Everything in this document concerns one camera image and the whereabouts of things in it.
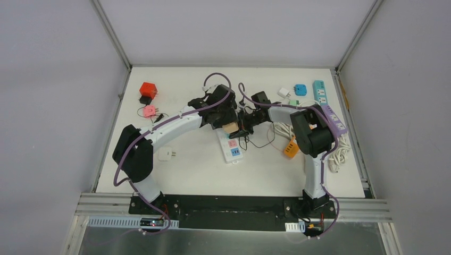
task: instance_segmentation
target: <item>red cube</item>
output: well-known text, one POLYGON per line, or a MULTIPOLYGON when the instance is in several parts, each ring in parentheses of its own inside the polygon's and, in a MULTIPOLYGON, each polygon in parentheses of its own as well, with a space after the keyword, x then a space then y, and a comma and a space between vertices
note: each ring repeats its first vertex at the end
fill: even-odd
POLYGON ((141 95, 145 97, 150 97, 151 99, 154 99, 155 95, 158 93, 158 90, 156 89, 155 84, 144 82, 143 85, 141 85, 139 92, 141 93, 141 95))

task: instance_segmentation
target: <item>white tabletop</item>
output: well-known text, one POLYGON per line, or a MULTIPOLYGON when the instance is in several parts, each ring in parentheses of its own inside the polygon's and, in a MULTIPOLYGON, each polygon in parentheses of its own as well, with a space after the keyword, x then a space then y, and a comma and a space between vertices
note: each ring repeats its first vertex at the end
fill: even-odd
MULTIPOLYGON (((172 115, 186 106, 193 98, 202 97, 204 79, 213 72, 221 72, 229 77, 241 100, 238 83, 243 82, 247 94, 265 91, 268 98, 281 101, 277 91, 284 87, 292 91, 290 99, 306 101, 313 99, 312 84, 323 80, 326 86, 329 105, 343 120, 338 96, 328 69, 263 69, 263 68, 224 68, 224 67, 133 67, 127 90, 119 111, 111 143, 108 147, 96 192, 132 193, 125 182, 113 186, 113 176, 117 168, 112 159, 122 129, 133 124, 136 128, 147 126, 151 121, 138 116, 137 110, 143 105, 139 102, 139 88, 143 82, 156 84, 158 95, 152 104, 160 113, 172 115), (295 84, 307 86, 307 96, 294 96, 295 84)), ((211 77, 208 84, 227 82, 220 76, 211 77)), ((270 123, 254 127, 250 137, 256 145, 268 143, 267 133, 270 123)), ((215 131, 209 125, 188 132, 169 142, 176 156, 170 161, 159 161, 154 154, 152 176, 165 194, 191 194, 211 196, 301 196, 305 184, 304 155, 299 153, 293 159, 287 158, 281 150, 288 139, 276 135, 272 145, 261 149, 248 144, 244 158, 237 164, 226 164, 215 131)), ((126 177, 121 171, 120 179, 126 177)), ((339 173, 327 171, 327 187, 337 197, 363 198, 363 188, 357 170, 354 154, 349 152, 348 161, 339 173)))

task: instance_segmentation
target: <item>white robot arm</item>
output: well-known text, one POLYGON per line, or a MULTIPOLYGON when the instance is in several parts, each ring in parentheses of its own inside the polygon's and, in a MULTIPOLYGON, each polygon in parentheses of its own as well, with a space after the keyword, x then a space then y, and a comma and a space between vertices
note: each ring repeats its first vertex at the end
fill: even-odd
MULTIPOLYGON (((253 95, 253 100, 269 102, 264 92, 253 95)), ((156 200, 160 195, 160 188, 150 173, 153 169, 154 152, 174 138, 203 125, 210 124, 212 128, 221 128, 229 123, 237 123, 237 130, 230 133, 231 138, 243 137, 253 133, 253 127, 263 122, 282 122, 293 125, 296 140, 305 156, 306 185, 303 193, 304 199, 310 201, 310 208, 314 210, 329 201, 328 195, 321 183, 321 157, 331 149, 334 141, 332 133, 323 118, 317 116, 313 110, 298 110, 285 107, 261 107, 247 113, 242 110, 236 112, 235 93, 224 85, 217 86, 214 92, 204 98, 196 98, 188 103, 178 114, 169 119, 173 121, 163 125, 156 123, 137 129, 132 125, 124 128, 118 144, 113 153, 113 159, 125 171, 137 191, 149 202, 156 200), (195 109, 212 105, 223 98, 230 91, 230 95, 223 103, 202 112, 193 112, 195 109), (152 131, 154 126, 161 125, 152 131), (126 154, 126 149, 139 136, 146 134, 126 154)))

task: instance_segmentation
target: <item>gray wall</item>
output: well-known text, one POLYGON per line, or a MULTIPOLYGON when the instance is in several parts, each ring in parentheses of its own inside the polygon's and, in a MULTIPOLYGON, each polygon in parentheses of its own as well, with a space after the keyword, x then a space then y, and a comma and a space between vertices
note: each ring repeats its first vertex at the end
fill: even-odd
POLYGON ((101 0, 132 64, 336 66, 373 0, 101 0))
POLYGON ((126 70, 83 1, 0 3, 0 254, 59 254, 126 70))
POLYGON ((387 0, 343 71, 370 180, 404 254, 451 247, 451 1, 387 0))

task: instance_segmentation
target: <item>teal power strip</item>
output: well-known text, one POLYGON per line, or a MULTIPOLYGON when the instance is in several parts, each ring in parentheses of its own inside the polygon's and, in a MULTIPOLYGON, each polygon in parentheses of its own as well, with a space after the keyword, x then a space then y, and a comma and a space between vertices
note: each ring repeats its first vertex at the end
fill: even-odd
POLYGON ((313 82, 313 95, 320 105, 327 105, 327 95, 325 93, 324 81, 313 82))

